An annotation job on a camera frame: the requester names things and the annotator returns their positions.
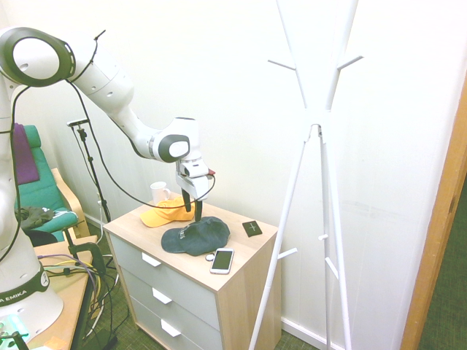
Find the dark green baseball cap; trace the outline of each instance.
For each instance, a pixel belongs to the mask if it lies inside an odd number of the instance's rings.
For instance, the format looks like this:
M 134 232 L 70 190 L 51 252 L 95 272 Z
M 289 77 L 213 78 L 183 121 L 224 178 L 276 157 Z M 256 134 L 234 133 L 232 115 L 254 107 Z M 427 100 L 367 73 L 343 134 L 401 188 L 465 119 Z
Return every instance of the dark green baseball cap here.
M 231 232 L 227 224 L 217 217 L 203 217 L 182 228 L 167 230 L 161 240 L 162 248 L 169 253 L 198 255 L 213 252 L 227 244 Z

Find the small black card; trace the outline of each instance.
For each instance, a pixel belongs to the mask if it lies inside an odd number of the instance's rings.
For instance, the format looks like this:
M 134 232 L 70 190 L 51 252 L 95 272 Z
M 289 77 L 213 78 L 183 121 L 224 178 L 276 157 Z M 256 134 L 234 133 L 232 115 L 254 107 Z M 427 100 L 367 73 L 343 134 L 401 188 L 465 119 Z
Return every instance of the small black card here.
M 260 235 L 263 233 L 256 221 L 244 222 L 243 228 L 247 231 L 248 237 Z

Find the phone screen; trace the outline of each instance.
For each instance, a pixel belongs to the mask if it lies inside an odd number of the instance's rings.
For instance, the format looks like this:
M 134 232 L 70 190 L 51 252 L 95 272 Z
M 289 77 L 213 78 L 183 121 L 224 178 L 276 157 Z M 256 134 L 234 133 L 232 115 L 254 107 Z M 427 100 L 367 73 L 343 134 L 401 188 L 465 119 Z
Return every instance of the phone screen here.
M 231 264 L 233 252 L 218 251 L 212 263 L 212 269 L 215 270 L 228 270 L 228 266 Z

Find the wooden door frame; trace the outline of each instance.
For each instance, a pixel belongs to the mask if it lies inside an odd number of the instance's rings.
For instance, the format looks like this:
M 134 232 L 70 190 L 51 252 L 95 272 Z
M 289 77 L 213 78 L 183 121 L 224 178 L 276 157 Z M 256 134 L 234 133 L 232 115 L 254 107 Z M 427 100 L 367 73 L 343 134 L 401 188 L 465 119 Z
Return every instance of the wooden door frame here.
M 467 173 L 467 77 L 452 128 L 401 350 L 417 350 Z

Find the wall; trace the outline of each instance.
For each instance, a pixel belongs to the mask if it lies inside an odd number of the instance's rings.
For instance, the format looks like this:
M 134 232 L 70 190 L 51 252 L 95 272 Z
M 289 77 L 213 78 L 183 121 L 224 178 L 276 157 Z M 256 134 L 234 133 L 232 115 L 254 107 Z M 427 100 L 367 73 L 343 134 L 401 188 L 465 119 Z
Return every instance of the wall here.
M 11 25 L 52 35 L 107 32 L 106 47 L 136 87 L 131 104 L 144 123 L 173 117 L 201 125 L 205 161 L 217 172 L 208 202 L 279 224 L 290 167 L 303 132 L 300 91 L 272 0 L 1 0 Z M 333 9 L 328 1 L 284 4 L 310 106 L 320 96 Z M 333 108 L 333 137 L 344 232 L 354 349 L 399 349 L 431 210 L 466 71 L 467 4 L 456 0 L 360 1 L 349 45 L 366 58 L 346 69 Z M 174 166 L 138 158 L 123 134 L 86 101 L 107 166 L 144 201 L 149 184 L 169 183 Z M 99 217 L 96 190 L 66 121 L 82 110 L 64 82 L 21 98 L 18 121 L 38 125 L 47 157 Z M 313 133 L 298 179 L 283 250 L 282 315 L 288 331 L 318 344 L 325 336 L 319 142 Z M 113 217 L 139 204 L 91 154 Z M 333 341 L 343 345 L 339 291 Z

